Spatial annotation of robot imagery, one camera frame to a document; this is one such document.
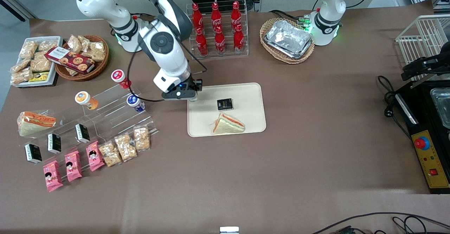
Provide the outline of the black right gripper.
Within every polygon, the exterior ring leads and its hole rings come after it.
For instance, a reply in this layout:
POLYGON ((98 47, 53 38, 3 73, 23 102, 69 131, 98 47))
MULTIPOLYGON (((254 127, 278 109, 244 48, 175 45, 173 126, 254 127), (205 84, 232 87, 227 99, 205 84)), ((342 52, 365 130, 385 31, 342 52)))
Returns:
POLYGON ((167 93, 162 93, 164 100, 187 100, 196 101, 198 86, 195 83, 183 82, 173 87, 167 93))

